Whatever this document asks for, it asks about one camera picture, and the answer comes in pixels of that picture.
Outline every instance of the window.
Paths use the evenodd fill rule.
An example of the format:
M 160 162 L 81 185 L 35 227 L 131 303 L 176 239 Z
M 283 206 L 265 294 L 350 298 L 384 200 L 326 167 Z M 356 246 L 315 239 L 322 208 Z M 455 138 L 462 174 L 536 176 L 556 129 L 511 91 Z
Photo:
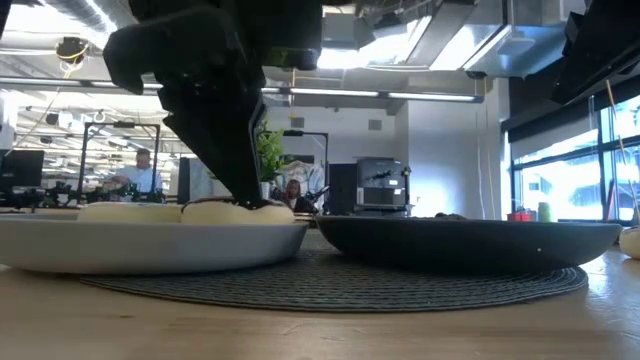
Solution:
M 522 206 L 551 204 L 558 219 L 602 219 L 598 155 L 522 169 Z
M 640 95 L 616 104 L 615 116 L 611 107 L 594 111 L 594 99 L 586 117 L 511 144 L 515 209 L 548 202 L 560 220 L 638 224 Z
M 618 140 L 640 135 L 640 96 L 616 105 L 616 119 L 611 108 L 602 110 L 603 123 L 611 123 L 610 131 L 603 132 L 604 141 Z
M 640 181 L 640 146 L 625 147 L 624 153 L 624 159 L 620 150 L 606 153 L 605 157 L 610 158 L 615 164 L 613 181 L 610 181 L 610 185 L 613 185 L 613 204 L 611 206 L 613 213 L 609 217 L 628 221 L 633 218 L 634 192 L 636 198 L 640 194 L 638 184 Z
M 574 150 L 593 147 L 598 144 L 598 129 L 589 130 L 578 136 L 555 143 L 545 149 L 525 155 L 516 160 L 517 164 L 524 164 L 531 161 L 540 160 L 550 156 L 557 156 L 572 152 Z

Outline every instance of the glass wall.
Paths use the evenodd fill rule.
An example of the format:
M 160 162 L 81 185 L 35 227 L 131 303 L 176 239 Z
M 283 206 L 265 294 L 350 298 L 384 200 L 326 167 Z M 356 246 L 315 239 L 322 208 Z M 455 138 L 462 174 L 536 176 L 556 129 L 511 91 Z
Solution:
M 546 202 L 559 220 L 637 223 L 640 96 L 617 104 L 615 111 L 606 108 L 592 113 L 590 118 L 596 128 L 583 124 L 579 135 L 568 132 L 570 136 L 562 141 L 513 159 L 513 210 L 537 210 Z

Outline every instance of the potted plant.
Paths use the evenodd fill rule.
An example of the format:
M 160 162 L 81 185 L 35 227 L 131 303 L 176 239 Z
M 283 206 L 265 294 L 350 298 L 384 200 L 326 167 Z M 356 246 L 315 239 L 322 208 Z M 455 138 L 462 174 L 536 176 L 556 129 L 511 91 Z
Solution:
M 262 196 L 269 197 L 271 184 L 280 175 L 285 164 L 282 160 L 284 130 L 268 131 L 267 122 L 263 122 L 256 134 L 256 153 L 260 164 L 260 185 Z

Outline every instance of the table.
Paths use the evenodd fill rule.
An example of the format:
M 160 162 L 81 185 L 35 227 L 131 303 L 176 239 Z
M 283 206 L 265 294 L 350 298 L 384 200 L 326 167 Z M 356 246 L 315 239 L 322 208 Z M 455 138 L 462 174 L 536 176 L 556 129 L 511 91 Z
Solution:
M 640 261 L 585 265 L 589 288 L 530 304 L 316 314 L 171 302 L 0 270 L 0 359 L 640 359 Z

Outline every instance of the black bowl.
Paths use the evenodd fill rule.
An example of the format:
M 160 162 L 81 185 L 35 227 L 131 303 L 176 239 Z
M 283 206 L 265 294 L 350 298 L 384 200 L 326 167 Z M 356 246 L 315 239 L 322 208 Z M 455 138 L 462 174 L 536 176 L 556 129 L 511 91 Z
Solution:
M 345 255 L 437 272 L 542 272 L 587 263 L 620 234 L 615 224 L 320 216 Z

